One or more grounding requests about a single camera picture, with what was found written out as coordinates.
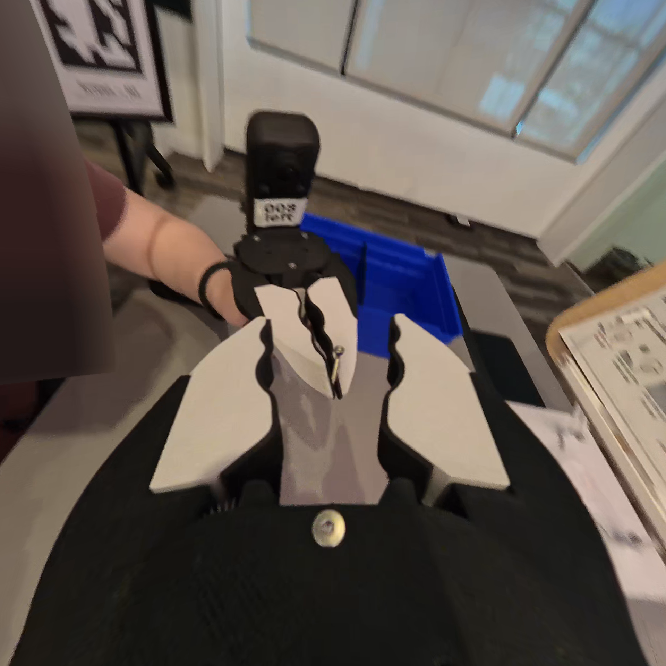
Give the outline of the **blue plastic bin with divider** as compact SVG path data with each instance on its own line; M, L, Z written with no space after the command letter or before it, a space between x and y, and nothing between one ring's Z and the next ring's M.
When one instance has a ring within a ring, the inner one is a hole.
M462 336L442 255L309 212L301 228L325 239L354 274L359 352L388 358L390 321L395 314L405 314L444 344Z

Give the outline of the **instruction sheet on stand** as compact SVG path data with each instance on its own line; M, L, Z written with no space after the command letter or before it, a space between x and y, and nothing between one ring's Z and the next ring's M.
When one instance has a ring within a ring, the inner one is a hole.
M589 512L647 665L665 664L665 504L655 501L627 442L560 332L665 289L665 263L590 295L556 316L545 344L573 409L511 406L545 444Z

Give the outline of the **black wristband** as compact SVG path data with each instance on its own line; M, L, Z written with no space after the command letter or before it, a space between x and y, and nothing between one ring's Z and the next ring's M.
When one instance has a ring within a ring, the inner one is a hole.
M211 264L202 274L197 287L200 305L214 318L230 322L237 312L232 285L233 261Z

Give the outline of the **large glass window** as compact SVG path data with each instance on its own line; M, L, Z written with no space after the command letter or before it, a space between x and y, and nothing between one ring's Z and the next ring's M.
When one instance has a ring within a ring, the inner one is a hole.
M664 1L246 1L248 42L584 161L665 63Z

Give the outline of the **black framed marker sign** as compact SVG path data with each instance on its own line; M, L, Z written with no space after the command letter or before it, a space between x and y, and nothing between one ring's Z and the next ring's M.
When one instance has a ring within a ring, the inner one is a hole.
M32 1L73 119L112 129L129 189L143 194L146 162L156 183L176 181L154 144L153 122L173 121L154 1Z

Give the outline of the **person's left hand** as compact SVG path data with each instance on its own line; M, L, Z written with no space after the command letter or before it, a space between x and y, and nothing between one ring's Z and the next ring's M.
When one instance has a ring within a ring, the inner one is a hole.
M222 261L211 267L204 294L207 303L222 320L231 326L242 328L248 323L248 319L240 312L236 304L231 266L231 262Z

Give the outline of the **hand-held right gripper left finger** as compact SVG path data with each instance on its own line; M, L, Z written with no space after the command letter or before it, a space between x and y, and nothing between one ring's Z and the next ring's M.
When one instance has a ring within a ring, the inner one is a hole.
M256 318L198 362L154 470L154 494L208 486L232 499L261 481L280 496L284 445L272 353L271 321Z

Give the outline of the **printed instruction poster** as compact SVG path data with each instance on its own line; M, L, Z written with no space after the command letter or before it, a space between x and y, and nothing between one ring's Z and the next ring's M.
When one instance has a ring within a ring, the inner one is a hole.
M665 289L560 336L665 504Z

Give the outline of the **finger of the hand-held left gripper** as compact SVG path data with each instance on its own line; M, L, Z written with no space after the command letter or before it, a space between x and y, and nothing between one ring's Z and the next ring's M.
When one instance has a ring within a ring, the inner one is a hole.
M320 278L306 291L306 317L313 343L328 367L335 345L343 345L337 383L332 389L334 399L343 399L350 390L358 356L358 321L336 277Z
M263 315L271 321L274 347L309 387L332 399L334 392L323 355L301 319L302 301L292 289L276 285L254 288Z

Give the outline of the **person's left forearm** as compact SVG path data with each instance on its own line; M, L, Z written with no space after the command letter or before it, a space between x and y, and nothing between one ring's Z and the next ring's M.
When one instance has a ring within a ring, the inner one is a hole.
M108 262L198 302L204 273L225 256L201 229L126 188L85 159Z

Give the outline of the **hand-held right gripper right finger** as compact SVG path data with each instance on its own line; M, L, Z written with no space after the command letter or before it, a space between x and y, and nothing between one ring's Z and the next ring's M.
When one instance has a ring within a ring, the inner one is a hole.
M510 487L470 370L405 314L390 324L387 380L379 463L389 480L409 480L424 505L438 504L453 485Z

